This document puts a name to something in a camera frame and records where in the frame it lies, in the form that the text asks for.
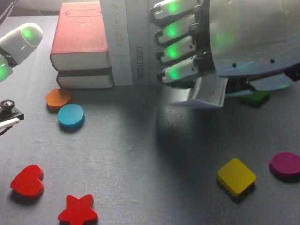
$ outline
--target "red star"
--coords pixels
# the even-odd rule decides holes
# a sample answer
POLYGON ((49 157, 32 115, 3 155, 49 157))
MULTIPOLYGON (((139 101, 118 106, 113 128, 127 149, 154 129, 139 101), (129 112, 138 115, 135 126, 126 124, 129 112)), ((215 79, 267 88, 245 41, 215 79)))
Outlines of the red star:
POLYGON ((57 219, 61 222, 69 222, 70 225, 83 225, 86 222, 98 220, 97 213, 91 208, 93 196, 88 194, 80 199, 71 195, 67 196, 67 208, 63 210, 57 219))

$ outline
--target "yellow square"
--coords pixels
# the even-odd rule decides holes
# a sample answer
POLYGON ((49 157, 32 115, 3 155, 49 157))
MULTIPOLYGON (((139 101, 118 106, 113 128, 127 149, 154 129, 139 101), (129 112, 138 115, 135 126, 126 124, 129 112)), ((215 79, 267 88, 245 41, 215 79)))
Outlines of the yellow square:
POLYGON ((235 197, 245 191, 256 179, 239 159, 234 158, 217 173, 217 180, 235 197))

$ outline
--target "blue disc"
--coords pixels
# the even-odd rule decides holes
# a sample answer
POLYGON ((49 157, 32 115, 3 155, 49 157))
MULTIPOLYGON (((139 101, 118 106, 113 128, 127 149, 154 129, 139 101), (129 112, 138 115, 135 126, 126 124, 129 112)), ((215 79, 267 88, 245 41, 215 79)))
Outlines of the blue disc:
POLYGON ((60 124, 71 130, 78 129, 84 122, 84 111, 77 104, 65 105, 59 110, 57 116, 60 124))

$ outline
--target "gray table surface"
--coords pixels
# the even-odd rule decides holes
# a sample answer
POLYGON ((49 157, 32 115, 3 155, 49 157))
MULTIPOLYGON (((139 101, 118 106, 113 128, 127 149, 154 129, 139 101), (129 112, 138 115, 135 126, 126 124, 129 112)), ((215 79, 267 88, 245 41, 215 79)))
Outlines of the gray table surface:
POLYGON ((300 153, 300 87, 278 91, 261 109, 226 99, 221 110, 161 104, 161 89, 72 91, 86 113, 74 133, 60 130, 45 96, 58 85, 49 54, 57 17, 8 18, 0 36, 26 22, 44 30, 39 48, 0 83, 25 120, 0 137, 0 224, 57 225, 66 196, 91 193, 102 225, 298 225, 300 183, 268 170, 282 151, 300 153), (256 175, 236 203, 216 174, 232 158, 256 175), (40 165, 45 192, 31 204, 12 197, 12 179, 40 165))

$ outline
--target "white robotic hand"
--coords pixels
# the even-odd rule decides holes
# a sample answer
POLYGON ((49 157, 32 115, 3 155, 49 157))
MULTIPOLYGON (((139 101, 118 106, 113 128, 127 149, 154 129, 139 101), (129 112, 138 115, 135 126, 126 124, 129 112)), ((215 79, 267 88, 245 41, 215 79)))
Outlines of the white robotic hand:
POLYGON ((181 87, 214 70, 229 94, 289 87, 300 79, 299 11, 299 0, 162 1, 150 11, 168 23, 154 36, 170 66, 158 78, 181 87))
POLYGON ((42 39, 42 29, 35 23, 26 23, 0 39, 0 82, 31 55, 42 39))

